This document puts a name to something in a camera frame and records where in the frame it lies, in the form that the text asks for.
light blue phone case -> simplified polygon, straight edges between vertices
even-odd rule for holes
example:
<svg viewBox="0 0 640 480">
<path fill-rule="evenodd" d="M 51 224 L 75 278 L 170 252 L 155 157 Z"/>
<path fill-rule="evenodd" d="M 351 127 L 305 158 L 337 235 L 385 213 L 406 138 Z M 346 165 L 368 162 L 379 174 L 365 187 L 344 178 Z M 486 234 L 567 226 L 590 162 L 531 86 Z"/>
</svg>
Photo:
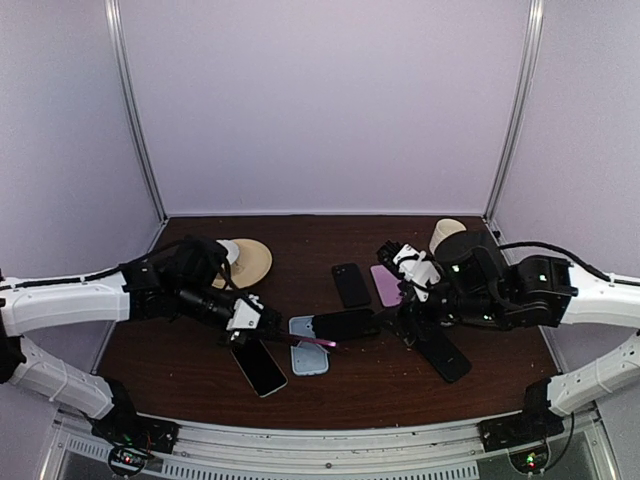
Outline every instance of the light blue phone case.
<svg viewBox="0 0 640 480">
<path fill-rule="evenodd" d="M 289 333 L 315 338 L 311 320 L 313 315 L 293 317 L 289 320 Z M 291 369 L 298 376 L 321 375 L 329 371 L 329 354 L 320 345 L 300 342 L 291 347 Z"/>
</svg>

beige plate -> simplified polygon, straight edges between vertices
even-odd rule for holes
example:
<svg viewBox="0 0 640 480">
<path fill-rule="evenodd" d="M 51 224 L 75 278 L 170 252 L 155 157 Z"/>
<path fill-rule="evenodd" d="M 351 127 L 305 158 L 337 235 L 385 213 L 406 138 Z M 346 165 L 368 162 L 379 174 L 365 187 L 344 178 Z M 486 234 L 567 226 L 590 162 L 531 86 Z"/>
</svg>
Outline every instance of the beige plate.
<svg viewBox="0 0 640 480">
<path fill-rule="evenodd" d="M 231 279 L 238 288 L 248 288 L 262 280 L 273 264 L 271 252 L 263 243 L 249 238 L 236 238 L 232 240 L 238 245 L 240 255 L 231 265 Z M 215 288 L 222 288 L 224 280 L 218 275 L 213 281 Z"/>
</svg>

metal frame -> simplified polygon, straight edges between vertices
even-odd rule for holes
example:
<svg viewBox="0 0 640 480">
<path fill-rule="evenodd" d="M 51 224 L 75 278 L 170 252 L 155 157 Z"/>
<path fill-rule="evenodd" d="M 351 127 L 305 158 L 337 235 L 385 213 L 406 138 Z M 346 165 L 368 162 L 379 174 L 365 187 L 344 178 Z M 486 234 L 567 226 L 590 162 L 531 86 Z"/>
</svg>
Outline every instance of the metal frame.
<svg viewBox="0 0 640 480">
<path fill-rule="evenodd" d="M 443 478 L 436 472 L 466 468 L 477 471 L 476 462 L 504 455 L 505 450 L 484 453 L 477 430 L 480 420 L 342 431 L 264 430 L 177 421 L 181 428 L 174 453 L 158 454 L 158 461 L 149 465 L 149 473 L 173 479 L 228 475 L 226 478 L 236 479 L 403 480 L 423 478 L 425 474 L 428 477 L 432 472 L 434 478 Z M 576 414 L 575 431 L 588 435 L 600 478 L 618 478 L 608 438 L 595 408 Z M 565 431 L 557 438 L 567 435 Z M 111 448 L 104 440 L 91 436 L 90 426 L 82 417 L 68 411 L 59 412 L 51 440 L 39 477 L 43 480 L 58 478 L 67 452 L 104 461 Z"/>
<path fill-rule="evenodd" d="M 522 63 L 520 65 L 520 76 L 516 88 L 516 96 L 513 101 L 511 118 L 507 135 L 502 147 L 500 163 L 496 172 L 496 178 L 491 189 L 489 202 L 484 212 L 484 218 L 491 222 L 496 214 L 498 202 L 504 189 L 504 184 L 511 167 L 511 162 L 515 154 L 518 136 L 524 118 L 524 109 L 531 90 L 531 81 L 536 69 L 538 52 L 540 51 L 540 40 L 542 38 L 542 23 L 544 20 L 544 0 L 531 0 L 529 7 L 529 23 L 524 38 L 522 50 Z"/>
<path fill-rule="evenodd" d="M 142 132 L 140 115 L 138 113 L 138 107 L 133 93 L 133 82 L 131 81 L 131 72 L 129 70 L 124 30 L 122 28 L 122 20 L 120 18 L 120 2 L 119 0 L 105 0 L 105 8 L 107 12 L 109 34 L 111 36 L 111 42 L 113 43 L 118 73 L 120 75 L 120 83 L 127 111 L 127 119 L 131 130 L 131 136 L 133 138 L 133 144 L 136 149 L 136 157 L 140 164 L 142 176 L 151 197 L 156 215 L 158 216 L 158 220 L 160 222 L 164 222 L 168 217 L 162 203 L 162 197 L 160 196 L 158 183 L 153 173 L 153 167 L 149 160 L 149 152 Z"/>
</svg>

phone screen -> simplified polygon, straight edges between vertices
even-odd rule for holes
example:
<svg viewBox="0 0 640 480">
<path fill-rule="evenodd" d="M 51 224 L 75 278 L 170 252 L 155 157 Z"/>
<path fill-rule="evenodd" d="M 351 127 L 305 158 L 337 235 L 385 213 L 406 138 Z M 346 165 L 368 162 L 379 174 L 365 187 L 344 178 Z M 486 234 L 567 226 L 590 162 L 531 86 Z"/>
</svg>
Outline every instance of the phone screen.
<svg viewBox="0 0 640 480">
<path fill-rule="evenodd" d="M 242 346 L 232 347 L 231 353 L 259 397 L 266 397 L 287 384 L 287 377 L 260 340 L 247 340 Z"/>
</svg>

smartphone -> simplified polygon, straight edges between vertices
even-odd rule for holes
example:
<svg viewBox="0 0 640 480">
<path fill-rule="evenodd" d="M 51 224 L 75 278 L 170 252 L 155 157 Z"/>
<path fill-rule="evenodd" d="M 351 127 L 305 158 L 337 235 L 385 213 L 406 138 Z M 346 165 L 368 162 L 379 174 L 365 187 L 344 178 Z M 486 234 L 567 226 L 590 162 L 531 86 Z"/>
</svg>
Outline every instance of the smartphone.
<svg viewBox="0 0 640 480">
<path fill-rule="evenodd" d="M 374 265 L 371 267 L 371 276 L 373 277 L 373 283 L 376 284 L 380 303 L 382 303 L 383 307 L 395 307 L 402 303 L 402 292 L 398 288 L 400 280 L 387 270 L 387 267 Z"/>
<path fill-rule="evenodd" d="M 426 358 L 447 383 L 460 380 L 471 371 L 471 362 L 440 330 L 426 341 L 416 341 L 413 348 Z"/>
<path fill-rule="evenodd" d="M 231 353 L 260 398 L 287 384 L 287 377 L 260 340 L 249 339 L 244 345 L 233 346 Z"/>
<path fill-rule="evenodd" d="M 331 274 L 344 308 L 362 307 L 371 303 L 367 284 L 364 283 L 358 265 L 355 263 L 334 265 L 331 267 Z"/>
<path fill-rule="evenodd" d="M 315 315 L 311 320 L 316 338 L 344 342 L 377 335 L 381 325 L 369 308 Z"/>
</svg>

